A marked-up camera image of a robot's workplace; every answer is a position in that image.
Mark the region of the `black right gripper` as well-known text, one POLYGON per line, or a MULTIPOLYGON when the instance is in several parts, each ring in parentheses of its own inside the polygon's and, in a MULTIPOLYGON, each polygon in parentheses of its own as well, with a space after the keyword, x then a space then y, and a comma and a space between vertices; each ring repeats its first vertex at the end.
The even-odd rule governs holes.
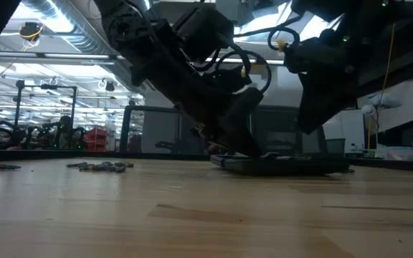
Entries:
POLYGON ((362 57, 362 37, 352 31, 342 35, 338 30, 324 29, 318 37, 310 38, 310 75, 299 74, 303 86, 301 131, 312 133, 356 101, 358 83, 350 79, 358 77, 362 57))

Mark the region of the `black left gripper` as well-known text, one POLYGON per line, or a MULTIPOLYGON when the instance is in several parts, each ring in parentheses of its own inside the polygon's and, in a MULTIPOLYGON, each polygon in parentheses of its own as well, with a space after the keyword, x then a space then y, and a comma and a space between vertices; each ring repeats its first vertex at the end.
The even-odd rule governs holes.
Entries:
MULTIPOLYGON (((249 75, 250 57, 257 65, 264 64, 264 58, 249 50, 229 52, 242 54, 245 58, 240 66, 249 75)), ((223 59, 217 63, 215 70, 223 59)), ((264 90, 250 87, 227 93, 214 86, 210 73, 201 74, 180 49, 167 47, 146 47, 130 51, 132 71, 148 80, 175 106, 189 116, 201 135, 208 141, 249 157, 260 157, 262 151, 250 129, 248 120, 259 102, 264 90)))

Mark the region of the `black mesh office chair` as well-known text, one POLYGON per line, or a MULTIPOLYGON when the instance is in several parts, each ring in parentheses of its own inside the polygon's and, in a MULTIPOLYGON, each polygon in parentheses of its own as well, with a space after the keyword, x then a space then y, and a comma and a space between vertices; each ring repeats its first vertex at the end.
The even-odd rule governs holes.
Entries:
POLYGON ((120 132, 121 153, 193 154, 199 147, 191 121, 169 107, 128 105, 120 132))
POLYGON ((298 109, 260 105, 249 119, 250 132, 264 153, 322 156, 328 153, 322 127, 306 134, 298 129, 298 109))

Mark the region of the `grey waste bin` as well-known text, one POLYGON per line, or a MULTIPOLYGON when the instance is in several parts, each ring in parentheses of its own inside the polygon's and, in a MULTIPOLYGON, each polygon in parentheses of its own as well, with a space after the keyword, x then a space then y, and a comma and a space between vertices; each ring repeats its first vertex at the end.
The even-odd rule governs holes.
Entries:
POLYGON ((345 154, 345 138, 327 139, 326 145, 330 154, 341 155, 345 154))

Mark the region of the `white lamp on stand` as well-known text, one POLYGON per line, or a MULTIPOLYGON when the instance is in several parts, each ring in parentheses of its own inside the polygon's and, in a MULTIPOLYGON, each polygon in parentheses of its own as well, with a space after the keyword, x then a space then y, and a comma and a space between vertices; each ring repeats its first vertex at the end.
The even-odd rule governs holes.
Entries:
POLYGON ((371 149, 371 136, 375 135, 376 149, 379 147, 379 116, 381 111, 400 107, 400 101, 388 93, 369 95, 367 104, 361 108, 362 113, 369 118, 367 125, 368 143, 371 149))

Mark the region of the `red storage rack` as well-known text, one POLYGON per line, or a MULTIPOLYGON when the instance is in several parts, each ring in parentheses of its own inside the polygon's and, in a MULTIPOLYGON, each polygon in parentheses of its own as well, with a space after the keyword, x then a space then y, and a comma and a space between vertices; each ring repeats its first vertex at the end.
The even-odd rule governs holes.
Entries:
POLYGON ((93 128, 85 134, 87 149, 92 152, 105 152, 108 148, 108 131, 93 128))

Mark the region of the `person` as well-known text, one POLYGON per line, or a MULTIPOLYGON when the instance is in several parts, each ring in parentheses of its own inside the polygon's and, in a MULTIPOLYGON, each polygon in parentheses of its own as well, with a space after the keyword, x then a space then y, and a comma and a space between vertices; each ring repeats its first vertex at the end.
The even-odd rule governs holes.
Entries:
POLYGON ((54 148, 56 149, 72 149, 73 135, 72 118, 68 115, 63 115, 54 125, 57 127, 54 136, 54 148))

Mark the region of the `black ceiling device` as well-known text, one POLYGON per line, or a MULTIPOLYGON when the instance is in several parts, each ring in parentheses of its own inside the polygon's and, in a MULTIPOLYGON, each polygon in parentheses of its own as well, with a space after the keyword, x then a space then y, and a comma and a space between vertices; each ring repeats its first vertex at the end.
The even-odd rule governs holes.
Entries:
POLYGON ((43 30, 44 26, 36 22, 26 22, 24 26, 19 28, 18 33, 24 45, 22 48, 23 52, 39 44, 43 30))

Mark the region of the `black gantry frame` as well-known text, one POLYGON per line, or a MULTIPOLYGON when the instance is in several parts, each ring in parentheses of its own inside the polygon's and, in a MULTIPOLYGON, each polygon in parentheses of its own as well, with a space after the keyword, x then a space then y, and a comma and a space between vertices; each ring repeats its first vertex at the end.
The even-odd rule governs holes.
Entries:
POLYGON ((73 91, 73 94, 71 96, 72 98, 72 104, 71 104, 71 116, 70 116, 70 129, 73 128, 73 123, 74 123, 74 117, 75 117, 75 106, 77 102, 77 94, 78 94, 78 89, 76 86, 62 86, 62 85, 51 85, 51 84, 40 84, 40 85, 27 85, 24 80, 17 80, 15 84, 17 88, 17 95, 16 95, 16 111, 14 115, 14 126, 17 127, 19 124, 19 114, 20 114, 20 107, 21 107, 21 101, 22 101, 22 90, 25 87, 29 88, 41 88, 43 90, 57 90, 57 89, 71 89, 73 91))

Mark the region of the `silver ceiling air duct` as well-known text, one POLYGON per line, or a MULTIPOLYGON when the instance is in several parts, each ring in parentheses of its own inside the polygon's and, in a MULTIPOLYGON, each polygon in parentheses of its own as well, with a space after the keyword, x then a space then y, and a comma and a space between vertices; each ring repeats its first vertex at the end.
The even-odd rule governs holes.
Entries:
POLYGON ((21 5, 79 52, 115 53, 69 0, 21 0, 21 5))

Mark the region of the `ceiling light rail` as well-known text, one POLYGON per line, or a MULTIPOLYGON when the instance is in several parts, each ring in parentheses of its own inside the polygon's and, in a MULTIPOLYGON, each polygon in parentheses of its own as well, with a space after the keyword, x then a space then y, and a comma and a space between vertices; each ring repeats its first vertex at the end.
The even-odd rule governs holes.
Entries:
POLYGON ((124 60, 121 55, 115 54, 66 54, 45 52, 0 52, 5 58, 44 58, 44 59, 96 59, 96 60, 124 60))

